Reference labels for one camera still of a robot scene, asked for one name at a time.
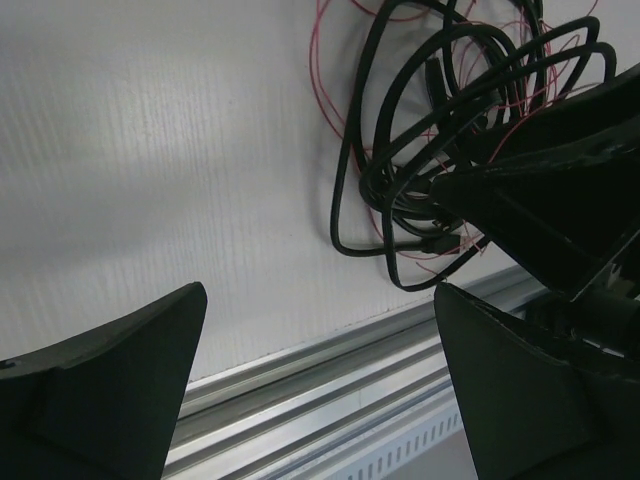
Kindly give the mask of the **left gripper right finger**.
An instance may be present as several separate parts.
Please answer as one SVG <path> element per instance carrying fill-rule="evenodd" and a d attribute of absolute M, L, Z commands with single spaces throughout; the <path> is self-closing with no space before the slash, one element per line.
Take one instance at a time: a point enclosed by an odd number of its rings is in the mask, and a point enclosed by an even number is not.
<path fill-rule="evenodd" d="M 450 284 L 435 313 L 477 475 L 639 475 L 639 303 L 542 297 L 520 319 Z"/>

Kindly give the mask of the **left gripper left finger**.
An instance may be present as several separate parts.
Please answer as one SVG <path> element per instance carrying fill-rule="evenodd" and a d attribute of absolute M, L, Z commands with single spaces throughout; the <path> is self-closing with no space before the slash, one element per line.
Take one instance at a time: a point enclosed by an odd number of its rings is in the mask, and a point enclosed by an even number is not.
<path fill-rule="evenodd" d="M 160 478 L 206 308 L 204 286 L 190 283 L 3 360 L 2 478 Z"/>

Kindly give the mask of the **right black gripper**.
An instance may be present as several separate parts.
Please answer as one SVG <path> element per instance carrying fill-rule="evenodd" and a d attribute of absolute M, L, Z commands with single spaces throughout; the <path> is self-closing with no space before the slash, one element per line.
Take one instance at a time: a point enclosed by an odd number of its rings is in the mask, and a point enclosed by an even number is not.
<path fill-rule="evenodd" d="M 446 174 L 431 195 L 549 290 L 514 322 L 531 348 L 639 358 L 637 122 Z"/>

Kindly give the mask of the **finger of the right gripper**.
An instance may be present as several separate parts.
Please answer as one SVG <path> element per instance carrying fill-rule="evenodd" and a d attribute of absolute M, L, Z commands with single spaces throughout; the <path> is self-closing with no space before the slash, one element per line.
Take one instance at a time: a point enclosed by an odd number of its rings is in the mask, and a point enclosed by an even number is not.
<path fill-rule="evenodd" d="M 474 161 L 561 157 L 639 141 L 639 67 L 527 117 L 474 136 Z"/>

